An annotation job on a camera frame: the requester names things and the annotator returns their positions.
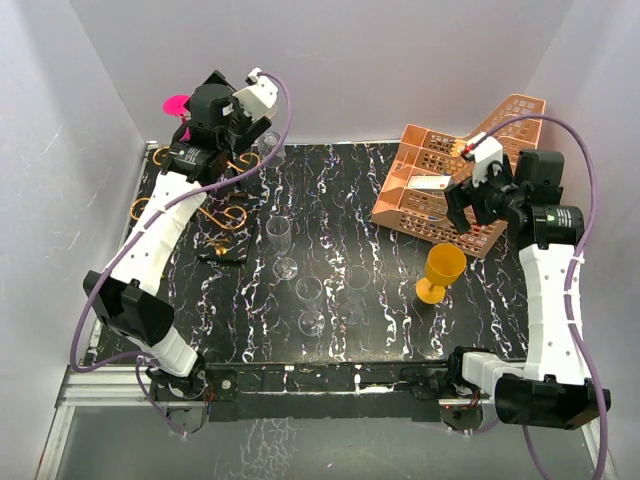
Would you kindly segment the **pink plastic wine glass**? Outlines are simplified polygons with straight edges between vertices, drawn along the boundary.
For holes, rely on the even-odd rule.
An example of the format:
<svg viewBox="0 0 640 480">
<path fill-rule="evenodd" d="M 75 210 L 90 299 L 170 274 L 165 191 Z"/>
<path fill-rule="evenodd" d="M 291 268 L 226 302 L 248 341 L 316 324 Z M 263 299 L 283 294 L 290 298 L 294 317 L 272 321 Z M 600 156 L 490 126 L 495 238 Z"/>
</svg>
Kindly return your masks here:
<svg viewBox="0 0 640 480">
<path fill-rule="evenodd" d="M 189 95 L 178 94 L 169 97 L 163 103 L 163 111 L 165 114 L 176 117 L 181 121 L 180 127 L 174 132 L 171 143 L 188 143 L 191 138 L 189 130 L 189 121 L 191 113 L 188 109 Z"/>
</svg>

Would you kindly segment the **orange plastic wine glass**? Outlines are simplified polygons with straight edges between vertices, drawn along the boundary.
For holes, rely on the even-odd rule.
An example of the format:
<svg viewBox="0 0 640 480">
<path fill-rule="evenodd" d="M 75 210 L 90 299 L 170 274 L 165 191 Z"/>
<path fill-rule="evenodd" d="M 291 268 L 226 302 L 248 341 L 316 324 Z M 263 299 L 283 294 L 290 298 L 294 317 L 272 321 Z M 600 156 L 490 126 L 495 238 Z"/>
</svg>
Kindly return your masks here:
<svg viewBox="0 0 640 480">
<path fill-rule="evenodd" d="M 416 283 L 418 299 L 430 305 L 442 302 L 447 288 L 465 271 L 466 265 L 466 256 L 456 245 L 434 245 L 427 256 L 425 276 Z"/>
</svg>

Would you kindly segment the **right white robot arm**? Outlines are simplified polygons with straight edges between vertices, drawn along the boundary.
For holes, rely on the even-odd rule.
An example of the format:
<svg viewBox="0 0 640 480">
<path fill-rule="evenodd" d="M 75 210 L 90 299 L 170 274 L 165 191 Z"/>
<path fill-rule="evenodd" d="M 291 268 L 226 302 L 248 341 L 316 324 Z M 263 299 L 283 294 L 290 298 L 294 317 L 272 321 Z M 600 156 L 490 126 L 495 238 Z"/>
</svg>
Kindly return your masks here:
<svg viewBox="0 0 640 480">
<path fill-rule="evenodd" d="M 472 207 L 481 220 L 504 220 L 516 237 L 528 312 L 526 361 L 518 367 L 488 349 L 458 347 L 445 378 L 455 395 L 474 393 L 494 402 L 505 424 L 576 430 L 598 418 L 596 381 L 575 335 L 579 334 L 579 257 L 584 215 L 561 202 L 561 167 L 536 162 L 515 178 L 492 161 L 445 190 L 448 217 L 464 233 Z"/>
</svg>

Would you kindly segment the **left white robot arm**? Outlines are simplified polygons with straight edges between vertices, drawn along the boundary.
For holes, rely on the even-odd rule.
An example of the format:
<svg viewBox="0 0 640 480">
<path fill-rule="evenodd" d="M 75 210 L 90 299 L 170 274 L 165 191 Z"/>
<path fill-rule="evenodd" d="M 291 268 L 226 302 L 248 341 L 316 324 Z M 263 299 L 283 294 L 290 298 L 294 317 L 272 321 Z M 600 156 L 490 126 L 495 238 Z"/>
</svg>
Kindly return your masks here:
<svg viewBox="0 0 640 480">
<path fill-rule="evenodd" d="M 133 342 L 186 399 L 204 392 L 207 376 L 175 328 L 173 308 L 157 293 L 191 217 L 210 192 L 234 184 L 225 175 L 229 161 L 271 127 L 278 96 L 287 91 L 281 79 L 259 68 L 246 83 L 236 89 L 214 71 L 180 104 L 181 124 L 141 216 L 116 256 L 101 272 L 88 272 L 83 283 L 84 309 Z"/>
</svg>

